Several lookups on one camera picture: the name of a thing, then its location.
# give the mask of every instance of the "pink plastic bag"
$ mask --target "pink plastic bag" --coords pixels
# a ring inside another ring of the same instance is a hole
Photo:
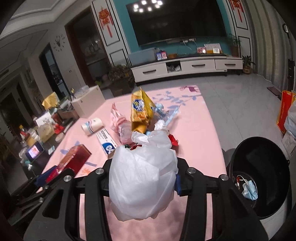
[[[120,142],[122,145],[131,144],[131,122],[125,116],[121,115],[115,107],[115,103],[111,108],[111,129],[119,134]]]

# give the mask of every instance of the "red box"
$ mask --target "red box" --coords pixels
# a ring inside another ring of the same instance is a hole
[[[90,151],[84,145],[73,146],[69,152],[60,161],[59,165],[46,179],[46,183],[54,179],[64,169],[70,168],[74,171],[75,175],[82,168],[87,159],[91,156]]]

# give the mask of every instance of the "crumpled face mask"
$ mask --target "crumpled face mask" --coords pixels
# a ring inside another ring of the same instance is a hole
[[[243,178],[243,180],[241,181],[245,181],[245,183],[242,185],[244,188],[242,195],[245,198],[250,199],[252,201],[256,200],[258,198],[258,193],[257,193],[256,186],[253,184],[252,180],[247,181],[246,179]]]

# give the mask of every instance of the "red paper bag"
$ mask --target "red paper bag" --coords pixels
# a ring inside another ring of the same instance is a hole
[[[90,157],[90,155],[90,151],[84,145],[73,146],[60,161],[56,169],[54,169],[50,173],[50,175],[46,179],[46,183],[54,179],[58,174],[62,172],[62,170],[66,168],[72,169],[75,175],[77,175],[77,173]]]
[[[292,103],[295,101],[296,94],[290,91],[283,91],[281,96],[281,108],[279,111],[279,116],[277,118],[277,126],[281,130],[282,133],[286,133],[286,129],[284,127],[288,110],[290,109]]]

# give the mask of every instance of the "curtain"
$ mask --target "curtain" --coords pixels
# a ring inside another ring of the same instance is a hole
[[[241,0],[246,8],[253,41],[254,72],[270,80],[280,90],[287,89],[288,58],[291,50],[283,19],[266,0]],[[291,33],[294,58],[296,41]]]

